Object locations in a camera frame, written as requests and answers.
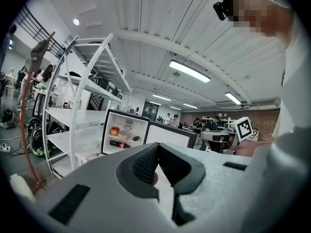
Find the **white robot part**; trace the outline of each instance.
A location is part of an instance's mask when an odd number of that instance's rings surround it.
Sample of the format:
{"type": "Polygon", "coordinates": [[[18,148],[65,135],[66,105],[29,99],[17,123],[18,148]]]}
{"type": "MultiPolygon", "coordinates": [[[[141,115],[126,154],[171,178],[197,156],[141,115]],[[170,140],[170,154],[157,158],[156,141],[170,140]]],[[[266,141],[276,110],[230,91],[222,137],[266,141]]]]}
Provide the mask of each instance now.
{"type": "Polygon", "coordinates": [[[229,124],[228,128],[234,128],[239,142],[247,139],[252,133],[253,129],[248,117],[242,117],[229,124]]]}

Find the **staircase railing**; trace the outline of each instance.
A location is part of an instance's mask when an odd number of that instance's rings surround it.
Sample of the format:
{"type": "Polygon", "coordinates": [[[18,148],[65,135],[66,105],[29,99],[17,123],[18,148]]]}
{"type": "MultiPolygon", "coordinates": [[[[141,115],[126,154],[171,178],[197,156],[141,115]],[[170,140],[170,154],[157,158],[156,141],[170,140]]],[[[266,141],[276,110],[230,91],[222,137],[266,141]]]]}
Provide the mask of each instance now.
{"type": "MultiPolygon", "coordinates": [[[[49,37],[49,33],[42,27],[42,25],[37,21],[37,19],[31,14],[26,6],[23,6],[20,12],[16,16],[16,21],[18,24],[31,35],[33,39],[40,42],[49,37]]],[[[49,49],[53,55],[58,59],[64,54],[65,48],[63,48],[57,41],[53,38],[49,43],[49,49]]]]}

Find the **hand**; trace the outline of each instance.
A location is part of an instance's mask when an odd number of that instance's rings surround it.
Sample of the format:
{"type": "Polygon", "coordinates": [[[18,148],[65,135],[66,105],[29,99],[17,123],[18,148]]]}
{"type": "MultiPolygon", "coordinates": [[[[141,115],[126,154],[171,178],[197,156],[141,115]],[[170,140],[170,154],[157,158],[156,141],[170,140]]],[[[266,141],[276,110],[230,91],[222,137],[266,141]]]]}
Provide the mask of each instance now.
{"type": "MultiPolygon", "coordinates": [[[[233,140],[234,140],[234,136],[230,136],[229,141],[228,141],[230,146],[233,140]]],[[[235,155],[252,157],[254,155],[256,148],[262,145],[269,145],[269,144],[271,144],[271,142],[256,142],[256,141],[244,140],[238,146],[235,155]]],[[[206,140],[205,140],[205,145],[210,148],[209,143],[206,140]]]]}

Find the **desk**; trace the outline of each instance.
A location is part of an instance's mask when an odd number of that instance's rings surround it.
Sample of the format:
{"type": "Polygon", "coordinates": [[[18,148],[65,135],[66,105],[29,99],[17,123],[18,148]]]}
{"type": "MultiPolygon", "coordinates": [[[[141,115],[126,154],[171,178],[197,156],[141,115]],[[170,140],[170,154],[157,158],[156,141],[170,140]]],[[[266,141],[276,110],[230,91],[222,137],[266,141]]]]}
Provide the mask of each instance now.
{"type": "Polygon", "coordinates": [[[183,130],[193,132],[193,130],[190,130],[190,129],[186,128],[186,127],[183,127],[183,130]]]}

